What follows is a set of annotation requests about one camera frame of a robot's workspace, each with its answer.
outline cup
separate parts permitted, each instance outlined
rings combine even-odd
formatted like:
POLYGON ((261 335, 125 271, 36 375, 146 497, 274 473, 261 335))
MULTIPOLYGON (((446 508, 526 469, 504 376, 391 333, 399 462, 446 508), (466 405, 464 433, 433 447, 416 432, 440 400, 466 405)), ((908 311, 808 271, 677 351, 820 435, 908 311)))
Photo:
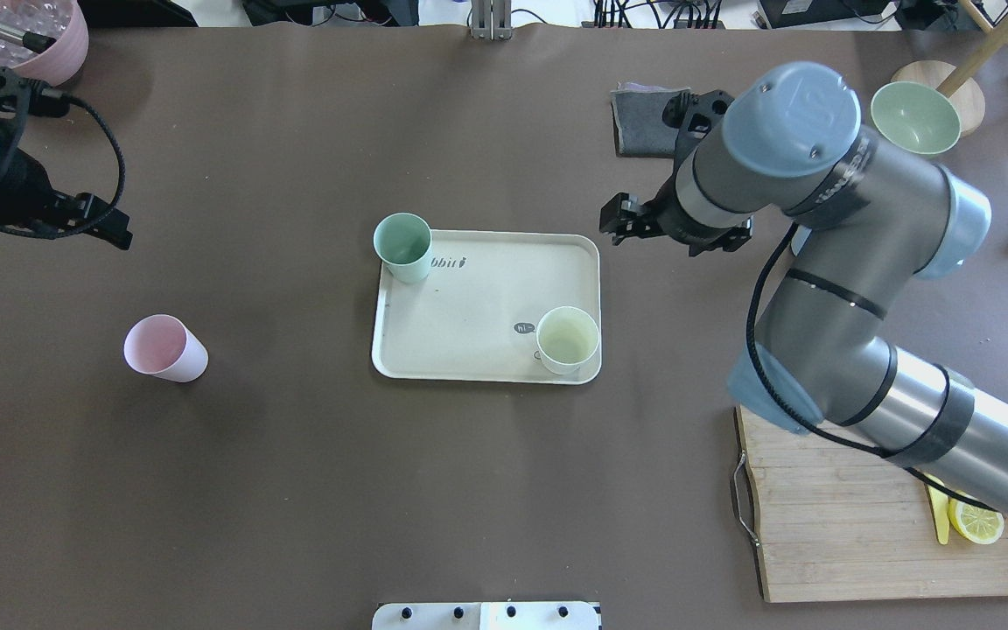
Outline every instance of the cup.
POLYGON ((399 282, 422 282, 430 275, 430 226, 420 216, 399 212, 375 228, 372 247, 399 282))
POLYGON ((209 366, 209 351, 171 314, 141 320, 123 341, 123 359, 140 375, 190 382, 209 366))
POLYGON ((873 127, 901 149, 922 156, 955 147, 961 132, 959 112, 947 96, 922 83, 884 85, 869 104, 873 127))
POLYGON ((574 306, 552 308, 535 326, 535 346, 543 367, 556 375, 571 375, 597 352, 601 340, 589 312, 574 306))

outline wooden cutting board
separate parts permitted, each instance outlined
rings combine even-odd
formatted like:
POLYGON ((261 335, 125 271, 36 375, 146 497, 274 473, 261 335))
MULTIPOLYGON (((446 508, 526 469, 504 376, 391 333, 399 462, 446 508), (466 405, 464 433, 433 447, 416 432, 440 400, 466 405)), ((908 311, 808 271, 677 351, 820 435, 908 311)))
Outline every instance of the wooden cutting board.
POLYGON ((814 434, 789 434, 744 407, 736 419, 765 601, 1008 595, 1008 515, 992 545, 955 529, 939 545, 924 484, 906 472, 814 434))

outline light green cup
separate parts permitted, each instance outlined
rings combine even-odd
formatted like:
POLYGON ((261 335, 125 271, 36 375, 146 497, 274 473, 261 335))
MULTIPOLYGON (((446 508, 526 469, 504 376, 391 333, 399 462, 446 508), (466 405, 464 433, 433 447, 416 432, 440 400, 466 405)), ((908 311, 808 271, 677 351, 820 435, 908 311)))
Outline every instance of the light green cup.
POLYGON ((376 226, 372 247, 399 282, 422 282, 430 275, 430 226, 408 212, 388 216, 376 226))
POLYGON ((869 103, 873 127, 901 149, 922 156, 941 154, 959 140, 959 112, 947 96, 922 83, 896 81, 869 103))
POLYGON ((571 375, 589 362, 601 343, 597 322, 581 308, 558 306, 547 310, 535 326, 539 362, 556 375, 571 375))

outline lemon slice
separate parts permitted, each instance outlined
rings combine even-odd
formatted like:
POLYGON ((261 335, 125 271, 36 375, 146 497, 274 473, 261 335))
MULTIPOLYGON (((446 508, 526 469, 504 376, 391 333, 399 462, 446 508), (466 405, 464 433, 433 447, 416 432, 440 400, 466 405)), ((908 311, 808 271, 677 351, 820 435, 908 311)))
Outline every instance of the lemon slice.
POLYGON ((948 519, 960 535, 978 545, 989 545, 998 540, 1005 529, 1003 515, 982 507, 968 506, 957 499, 948 503, 948 519))

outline blue object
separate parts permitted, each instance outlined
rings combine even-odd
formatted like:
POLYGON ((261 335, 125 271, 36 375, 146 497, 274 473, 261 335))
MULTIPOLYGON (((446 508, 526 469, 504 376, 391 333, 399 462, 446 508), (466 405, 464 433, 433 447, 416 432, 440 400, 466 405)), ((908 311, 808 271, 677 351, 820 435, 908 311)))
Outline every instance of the blue object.
POLYGON ((948 178, 952 192, 952 210, 948 212, 948 229, 931 260, 916 272, 917 278, 931 280, 951 274, 967 256, 975 254, 987 231, 991 230, 991 200, 978 188, 939 167, 948 178))
POLYGON ((721 136, 746 168, 791 178, 832 167, 860 127, 858 96, 843 77, 824 65, 792 61, 733 101, 721 136))
MULTIPOLYGON (((761 367, 765 369, 765 375, 768 376, 768 382, 772 384, 772 389, 776 390, 776 394, 779 394, 784 402, 787 402, 792 409, 799 412, 801 417, 812 425, 824 421, 824 411, 820 409, 820 405, 815 404, 803 386, 800 386, 799 382, 795 380, 795 376, 792 376, 787 368, 777 362, 775 356, 769 354, 760 344, 757 344, 757 356, 760 358, 761 367)), ((753 370, 753 360, 749 359, 748 352, 741 351, 736 366, 733 366, 733 370, 729 372, 729 378, 726 379, 726 387, 733 398, 736 398, 741 404, 745 404, 754 414, 767 419, 773 425, 781 427, 788 433, 807 433, 807 429, 801 427, 798 422, 788 417, 788 414, 780 409, 779 404, 776 404, 763 384, 760 384, 757 372, 753 370)))

